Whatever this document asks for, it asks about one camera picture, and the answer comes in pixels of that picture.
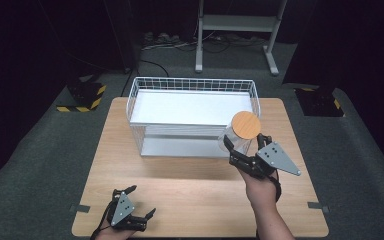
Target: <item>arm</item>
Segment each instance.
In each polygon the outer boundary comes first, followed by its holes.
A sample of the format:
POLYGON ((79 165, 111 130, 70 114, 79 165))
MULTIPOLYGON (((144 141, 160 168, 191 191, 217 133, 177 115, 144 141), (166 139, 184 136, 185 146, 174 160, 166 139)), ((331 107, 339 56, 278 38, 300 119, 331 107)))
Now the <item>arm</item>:
POLYGON ((112 227, 109 227, 107 221, 102 224, 102 228, 106 229, 99 232, 96 240, 126 240, 136 232, 133 230, 115 230, 112 227))
POLYGON ((246 184, 246 194, 254 210, 260 240, 294 239, 276 207, 276 188, 267 178, 259 180, 239 170, 246 184))

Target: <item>round wooden lid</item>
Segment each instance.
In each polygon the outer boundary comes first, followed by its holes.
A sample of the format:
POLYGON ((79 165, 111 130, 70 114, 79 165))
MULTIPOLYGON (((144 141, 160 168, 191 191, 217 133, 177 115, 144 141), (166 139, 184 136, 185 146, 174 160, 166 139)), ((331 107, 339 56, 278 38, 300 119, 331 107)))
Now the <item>round wooden lid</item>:
POLYGON ((233 116, 232 128, 236 135, 242 139, 253 139, 261 130, 258 117, 252 112, 242 111, 233 116))

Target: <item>wrist strap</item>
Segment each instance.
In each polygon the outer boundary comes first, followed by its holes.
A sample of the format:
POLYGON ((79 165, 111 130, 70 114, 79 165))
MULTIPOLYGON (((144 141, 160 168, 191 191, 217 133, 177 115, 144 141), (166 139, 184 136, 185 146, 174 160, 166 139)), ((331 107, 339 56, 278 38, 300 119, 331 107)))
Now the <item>wrist strap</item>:
POLYGON ((277 179, 272 177, 272 176, 267 176, 267 178, 270 180, 270 182, 272 182, 274 184, 274 186, 276 187, 276 202, 279 201, 279 198, 280 198, 280 195, 282 195, 282 187, 280 186, 280 182, 279 182, 279 174, 277 173, 277 170, 276 170, 276 175, 277 175, 277 179))
POLYGON ((99 235, 99 232, 105 229, 105 228, 101 228, 102 223, 104 222, 105 217, 107 216, 108 210, 110 209, 111 205, 114 204, 114 203, 117 203, 117 202, 111 201, 110 203, 108 203, 108 206, 105 209, 104 214, 102 215, 101 222, 99 223, 99 225, 95 229, 95 231, 93 231, 92 235, 90 236, 90 240, 95 240, 96 237, 99 235))

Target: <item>black base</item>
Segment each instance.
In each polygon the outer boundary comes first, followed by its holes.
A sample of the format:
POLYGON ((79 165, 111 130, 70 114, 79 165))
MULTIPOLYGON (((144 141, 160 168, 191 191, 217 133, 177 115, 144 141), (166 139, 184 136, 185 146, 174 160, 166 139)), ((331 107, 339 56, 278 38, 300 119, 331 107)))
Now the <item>black base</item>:
POLYGON ((68 86, 68 90, 80 106, 90 108, 96 101, 99 89, 102 86, 101 83, 82 83, 76 86, 68 86))
POLYGON ((332 94, 321 96, 317 90, 295 89, 305 116, 343 117, 344 112, 332 94))

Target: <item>wire basket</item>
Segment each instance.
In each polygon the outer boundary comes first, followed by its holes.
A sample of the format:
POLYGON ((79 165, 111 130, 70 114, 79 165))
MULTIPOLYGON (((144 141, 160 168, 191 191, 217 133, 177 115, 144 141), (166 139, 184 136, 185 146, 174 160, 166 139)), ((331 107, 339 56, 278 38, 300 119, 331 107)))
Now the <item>wire basket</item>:
POLYGON ((126 107, 142 156, 228 157, 218 137, 240 111, 260 117, 252 80, 137 77, 126 107))

